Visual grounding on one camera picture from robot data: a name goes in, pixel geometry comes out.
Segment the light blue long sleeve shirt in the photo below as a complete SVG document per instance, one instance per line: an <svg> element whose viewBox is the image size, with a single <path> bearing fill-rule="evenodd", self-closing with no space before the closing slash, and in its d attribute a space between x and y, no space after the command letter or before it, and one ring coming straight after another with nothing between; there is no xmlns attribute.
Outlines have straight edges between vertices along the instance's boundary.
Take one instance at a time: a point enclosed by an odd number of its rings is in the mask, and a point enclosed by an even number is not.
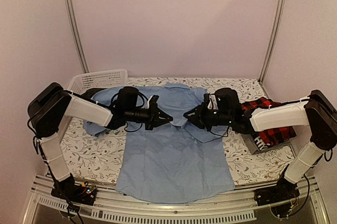
<svg viewBox="0 0 337 224"><path fill-rule="evenodd" d="M183 116L203 101L206 89L168 83L141 86L145 96L158 95L158 107L173 121L145 130L128 124L123 164L116 190L154 203L188 203L235 188L222 135L226 127L207 132Z"/></svg>

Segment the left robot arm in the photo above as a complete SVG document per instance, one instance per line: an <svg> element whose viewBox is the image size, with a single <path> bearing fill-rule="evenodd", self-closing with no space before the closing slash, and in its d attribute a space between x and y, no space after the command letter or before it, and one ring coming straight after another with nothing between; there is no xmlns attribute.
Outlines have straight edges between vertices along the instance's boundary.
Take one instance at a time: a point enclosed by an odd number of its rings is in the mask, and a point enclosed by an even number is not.
<svg viewBox="0 0 337 224"><path fill-rule="evenodd" d="M153 130L173 121L157 104L158 95L146 100L137 88L126 86L111 98L109 105L86 99L63 89L54 82L44 89L29 105L27 127L34 133L34 147L40 153L58 191L67 200L78 196L78 188L65 162L58 137L64 117L74 117L115 130L128 122L139 123Z"/></svg>

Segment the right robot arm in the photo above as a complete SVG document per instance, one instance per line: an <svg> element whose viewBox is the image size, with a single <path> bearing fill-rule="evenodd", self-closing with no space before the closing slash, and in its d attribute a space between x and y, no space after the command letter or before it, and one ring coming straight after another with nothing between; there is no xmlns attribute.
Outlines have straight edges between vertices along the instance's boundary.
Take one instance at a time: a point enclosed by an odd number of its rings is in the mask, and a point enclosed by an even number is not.
<svg viewBox="0 0 337 224"><path fill-rule="evenodd" d="M210 94L204 101L184 113L184 117L199 129L211 131L214 126L229 126L241 134L253 134L264 130L288 126L309 126L309 142L289 164L279 184L272 190L277 201L289 196L293 187L321 156L336 146L336 109L319 90L296 101L270 105L267 108L243 110L235 90L222 88L214 93L217 109L209 109Z"/></svg>

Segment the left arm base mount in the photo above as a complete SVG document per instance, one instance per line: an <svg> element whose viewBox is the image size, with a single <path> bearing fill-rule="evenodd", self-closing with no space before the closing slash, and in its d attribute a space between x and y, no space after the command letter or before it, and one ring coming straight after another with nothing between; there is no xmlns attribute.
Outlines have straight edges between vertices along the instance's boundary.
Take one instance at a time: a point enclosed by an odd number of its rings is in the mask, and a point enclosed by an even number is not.
<svg viewBox="0 0 337 224"><path fill-rule="evenodd" d="M71 202L93 206L97 195L97 186L89 184L87 181L78 184L75 182L73 175L70 174L68 178L61 182L54 181L51 195Z"/></svg>

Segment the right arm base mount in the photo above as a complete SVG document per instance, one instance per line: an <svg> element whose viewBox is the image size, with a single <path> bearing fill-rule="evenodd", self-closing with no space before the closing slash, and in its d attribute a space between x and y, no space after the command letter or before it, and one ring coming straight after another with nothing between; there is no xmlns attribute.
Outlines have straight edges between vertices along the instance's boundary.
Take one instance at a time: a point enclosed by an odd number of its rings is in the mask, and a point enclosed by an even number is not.
<svg viewBox="0 0 337 224"><path fill-rule="evenodd" d="M256 189L254 191L254 200L258 206L286 201L285 204L271 207L271 213L280 219L290 216L299 196L300 193L297 184L292 184L283 177L281 177L274 186Z"/></svg>

